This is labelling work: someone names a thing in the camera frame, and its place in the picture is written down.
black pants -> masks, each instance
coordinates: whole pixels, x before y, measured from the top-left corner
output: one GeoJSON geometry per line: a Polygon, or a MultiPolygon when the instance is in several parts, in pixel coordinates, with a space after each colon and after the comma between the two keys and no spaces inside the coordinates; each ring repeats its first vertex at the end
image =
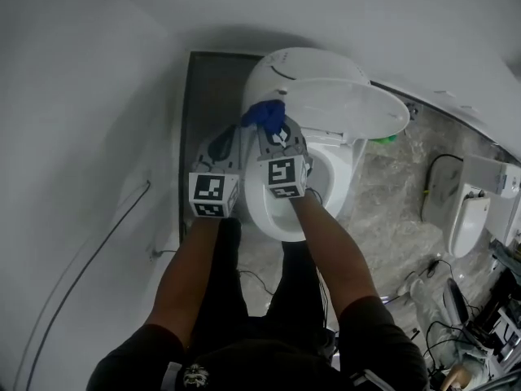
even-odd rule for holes
{"type": "Polygon", "coordinates": [[[320,283],[306,242],[282,242],[282,279],[266,316],[262,320],[252,320],[247,314],[237,271],[240,240],[239,221],[233,218],[222,220],[208,286],[194,327],[194,338],[203,338],[206,344],[201,345],[198,340],[197,352],[208,352],[213,350],[211,348],[226,345],[230,337],[228,332],[236,332],[237,327],[245,324],[276,326],[280,327],[279,332],[286,330],[291,334],[310,332],[309,335],[315,339],[322,335],[324,310],[320,283]]]}

toilet lid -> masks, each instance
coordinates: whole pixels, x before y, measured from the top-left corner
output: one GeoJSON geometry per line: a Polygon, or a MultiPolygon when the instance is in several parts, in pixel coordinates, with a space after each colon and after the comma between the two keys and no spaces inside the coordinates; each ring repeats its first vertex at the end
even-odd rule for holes
{"type": "Polygon", "coordinates": [[[374,86],[339,79],[295,80],[284,90],[286,114],[301,127],[378,139],[400,133],[407,107],[374,86]]]}

white toilet on floor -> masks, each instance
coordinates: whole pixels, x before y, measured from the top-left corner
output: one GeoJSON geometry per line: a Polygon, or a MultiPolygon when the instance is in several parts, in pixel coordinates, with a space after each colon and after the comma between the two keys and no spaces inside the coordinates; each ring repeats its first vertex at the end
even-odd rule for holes
{"type": "MultiPolygon", "coordinates": [[[[386,138],[409,123],[409,112],[394,95],[370,84],[349,58],[313,48],[289,48],[264,57],[250,74],[243,113],[263,100],[281,99],[296,121],[314,159],[308,177],[326,210],[337,217],[367,139],[386,138]]],[[[254,223],[268,236],[304,240],[289,200],[265,189],[256,129],[243,135],[244,190],[254,223]]]]}

white cube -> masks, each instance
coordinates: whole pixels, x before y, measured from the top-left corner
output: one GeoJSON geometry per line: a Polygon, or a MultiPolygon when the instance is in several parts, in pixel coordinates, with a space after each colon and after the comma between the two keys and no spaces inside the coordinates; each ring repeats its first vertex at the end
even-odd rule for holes
{"type": "Polygon", "coordinates": [[[189,173],[188,200],[199,217],[229,217],[239,197],[237,174],[189,173]]]}
{"type": "Polygon", "coordinates": [[[264,184],[275,198],[290,199],[305,194],[308,170],[304,155],[262,160],[260,166],[264,184]]]}

marble floor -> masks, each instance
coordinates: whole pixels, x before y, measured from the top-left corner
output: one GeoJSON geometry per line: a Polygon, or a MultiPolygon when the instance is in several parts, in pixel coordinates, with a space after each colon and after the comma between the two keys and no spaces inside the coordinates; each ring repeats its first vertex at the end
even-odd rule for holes
{"type": "MultiPolygon", "coordinates": [[[[186,158],[185,180],[197,146],[216,125],[238,120],[242,85],[255,65],[253,58],[234,59],[201,55],[194,57],[191,82],[185,104],[186,158]]],[[[493,270],[493,258],[487,250],[488,236],[461,259],[444,251],[441,231],[420,219],[427,167],[437,155],[463,156],[473,153],[504,158],[505,153],[474,130],[418,105],[418,115],[397,139],[387,145],[369,142],[355,173],[356,190],[348,199],[339,221],[360,246],[376,287],[382,297],[394,297],[401,280],[412,270],[422,270],[432,258],[441,258],[453,267],[454,277],[472,305],[487,299],[488,289],[499,270],[493,270]]],[[[183,219],[191,219],[185,207],[183,219]]],[[[239,250],[239,269],[255,272],[270,291],[274,291],[282,273],[281,244],[261,233],[252,223],[240,198],[236,213],[243,222],[243,241],[239,250]]],[[[441,303],[449,266],[441,262],[427,280],[434,298],[441,303]]],[[[242,274],[241,284],[250,315],[263,315],[271,296],[254,276],[242,274]]],[[[396,324],[413,335],[418,327],[414,305],[402,297],[387,305],[396,324]]],[[[338,324],[330,305],[329,326],[338,324]]],[[[415,343],[425,350],[418,335],[415,343]]]]}

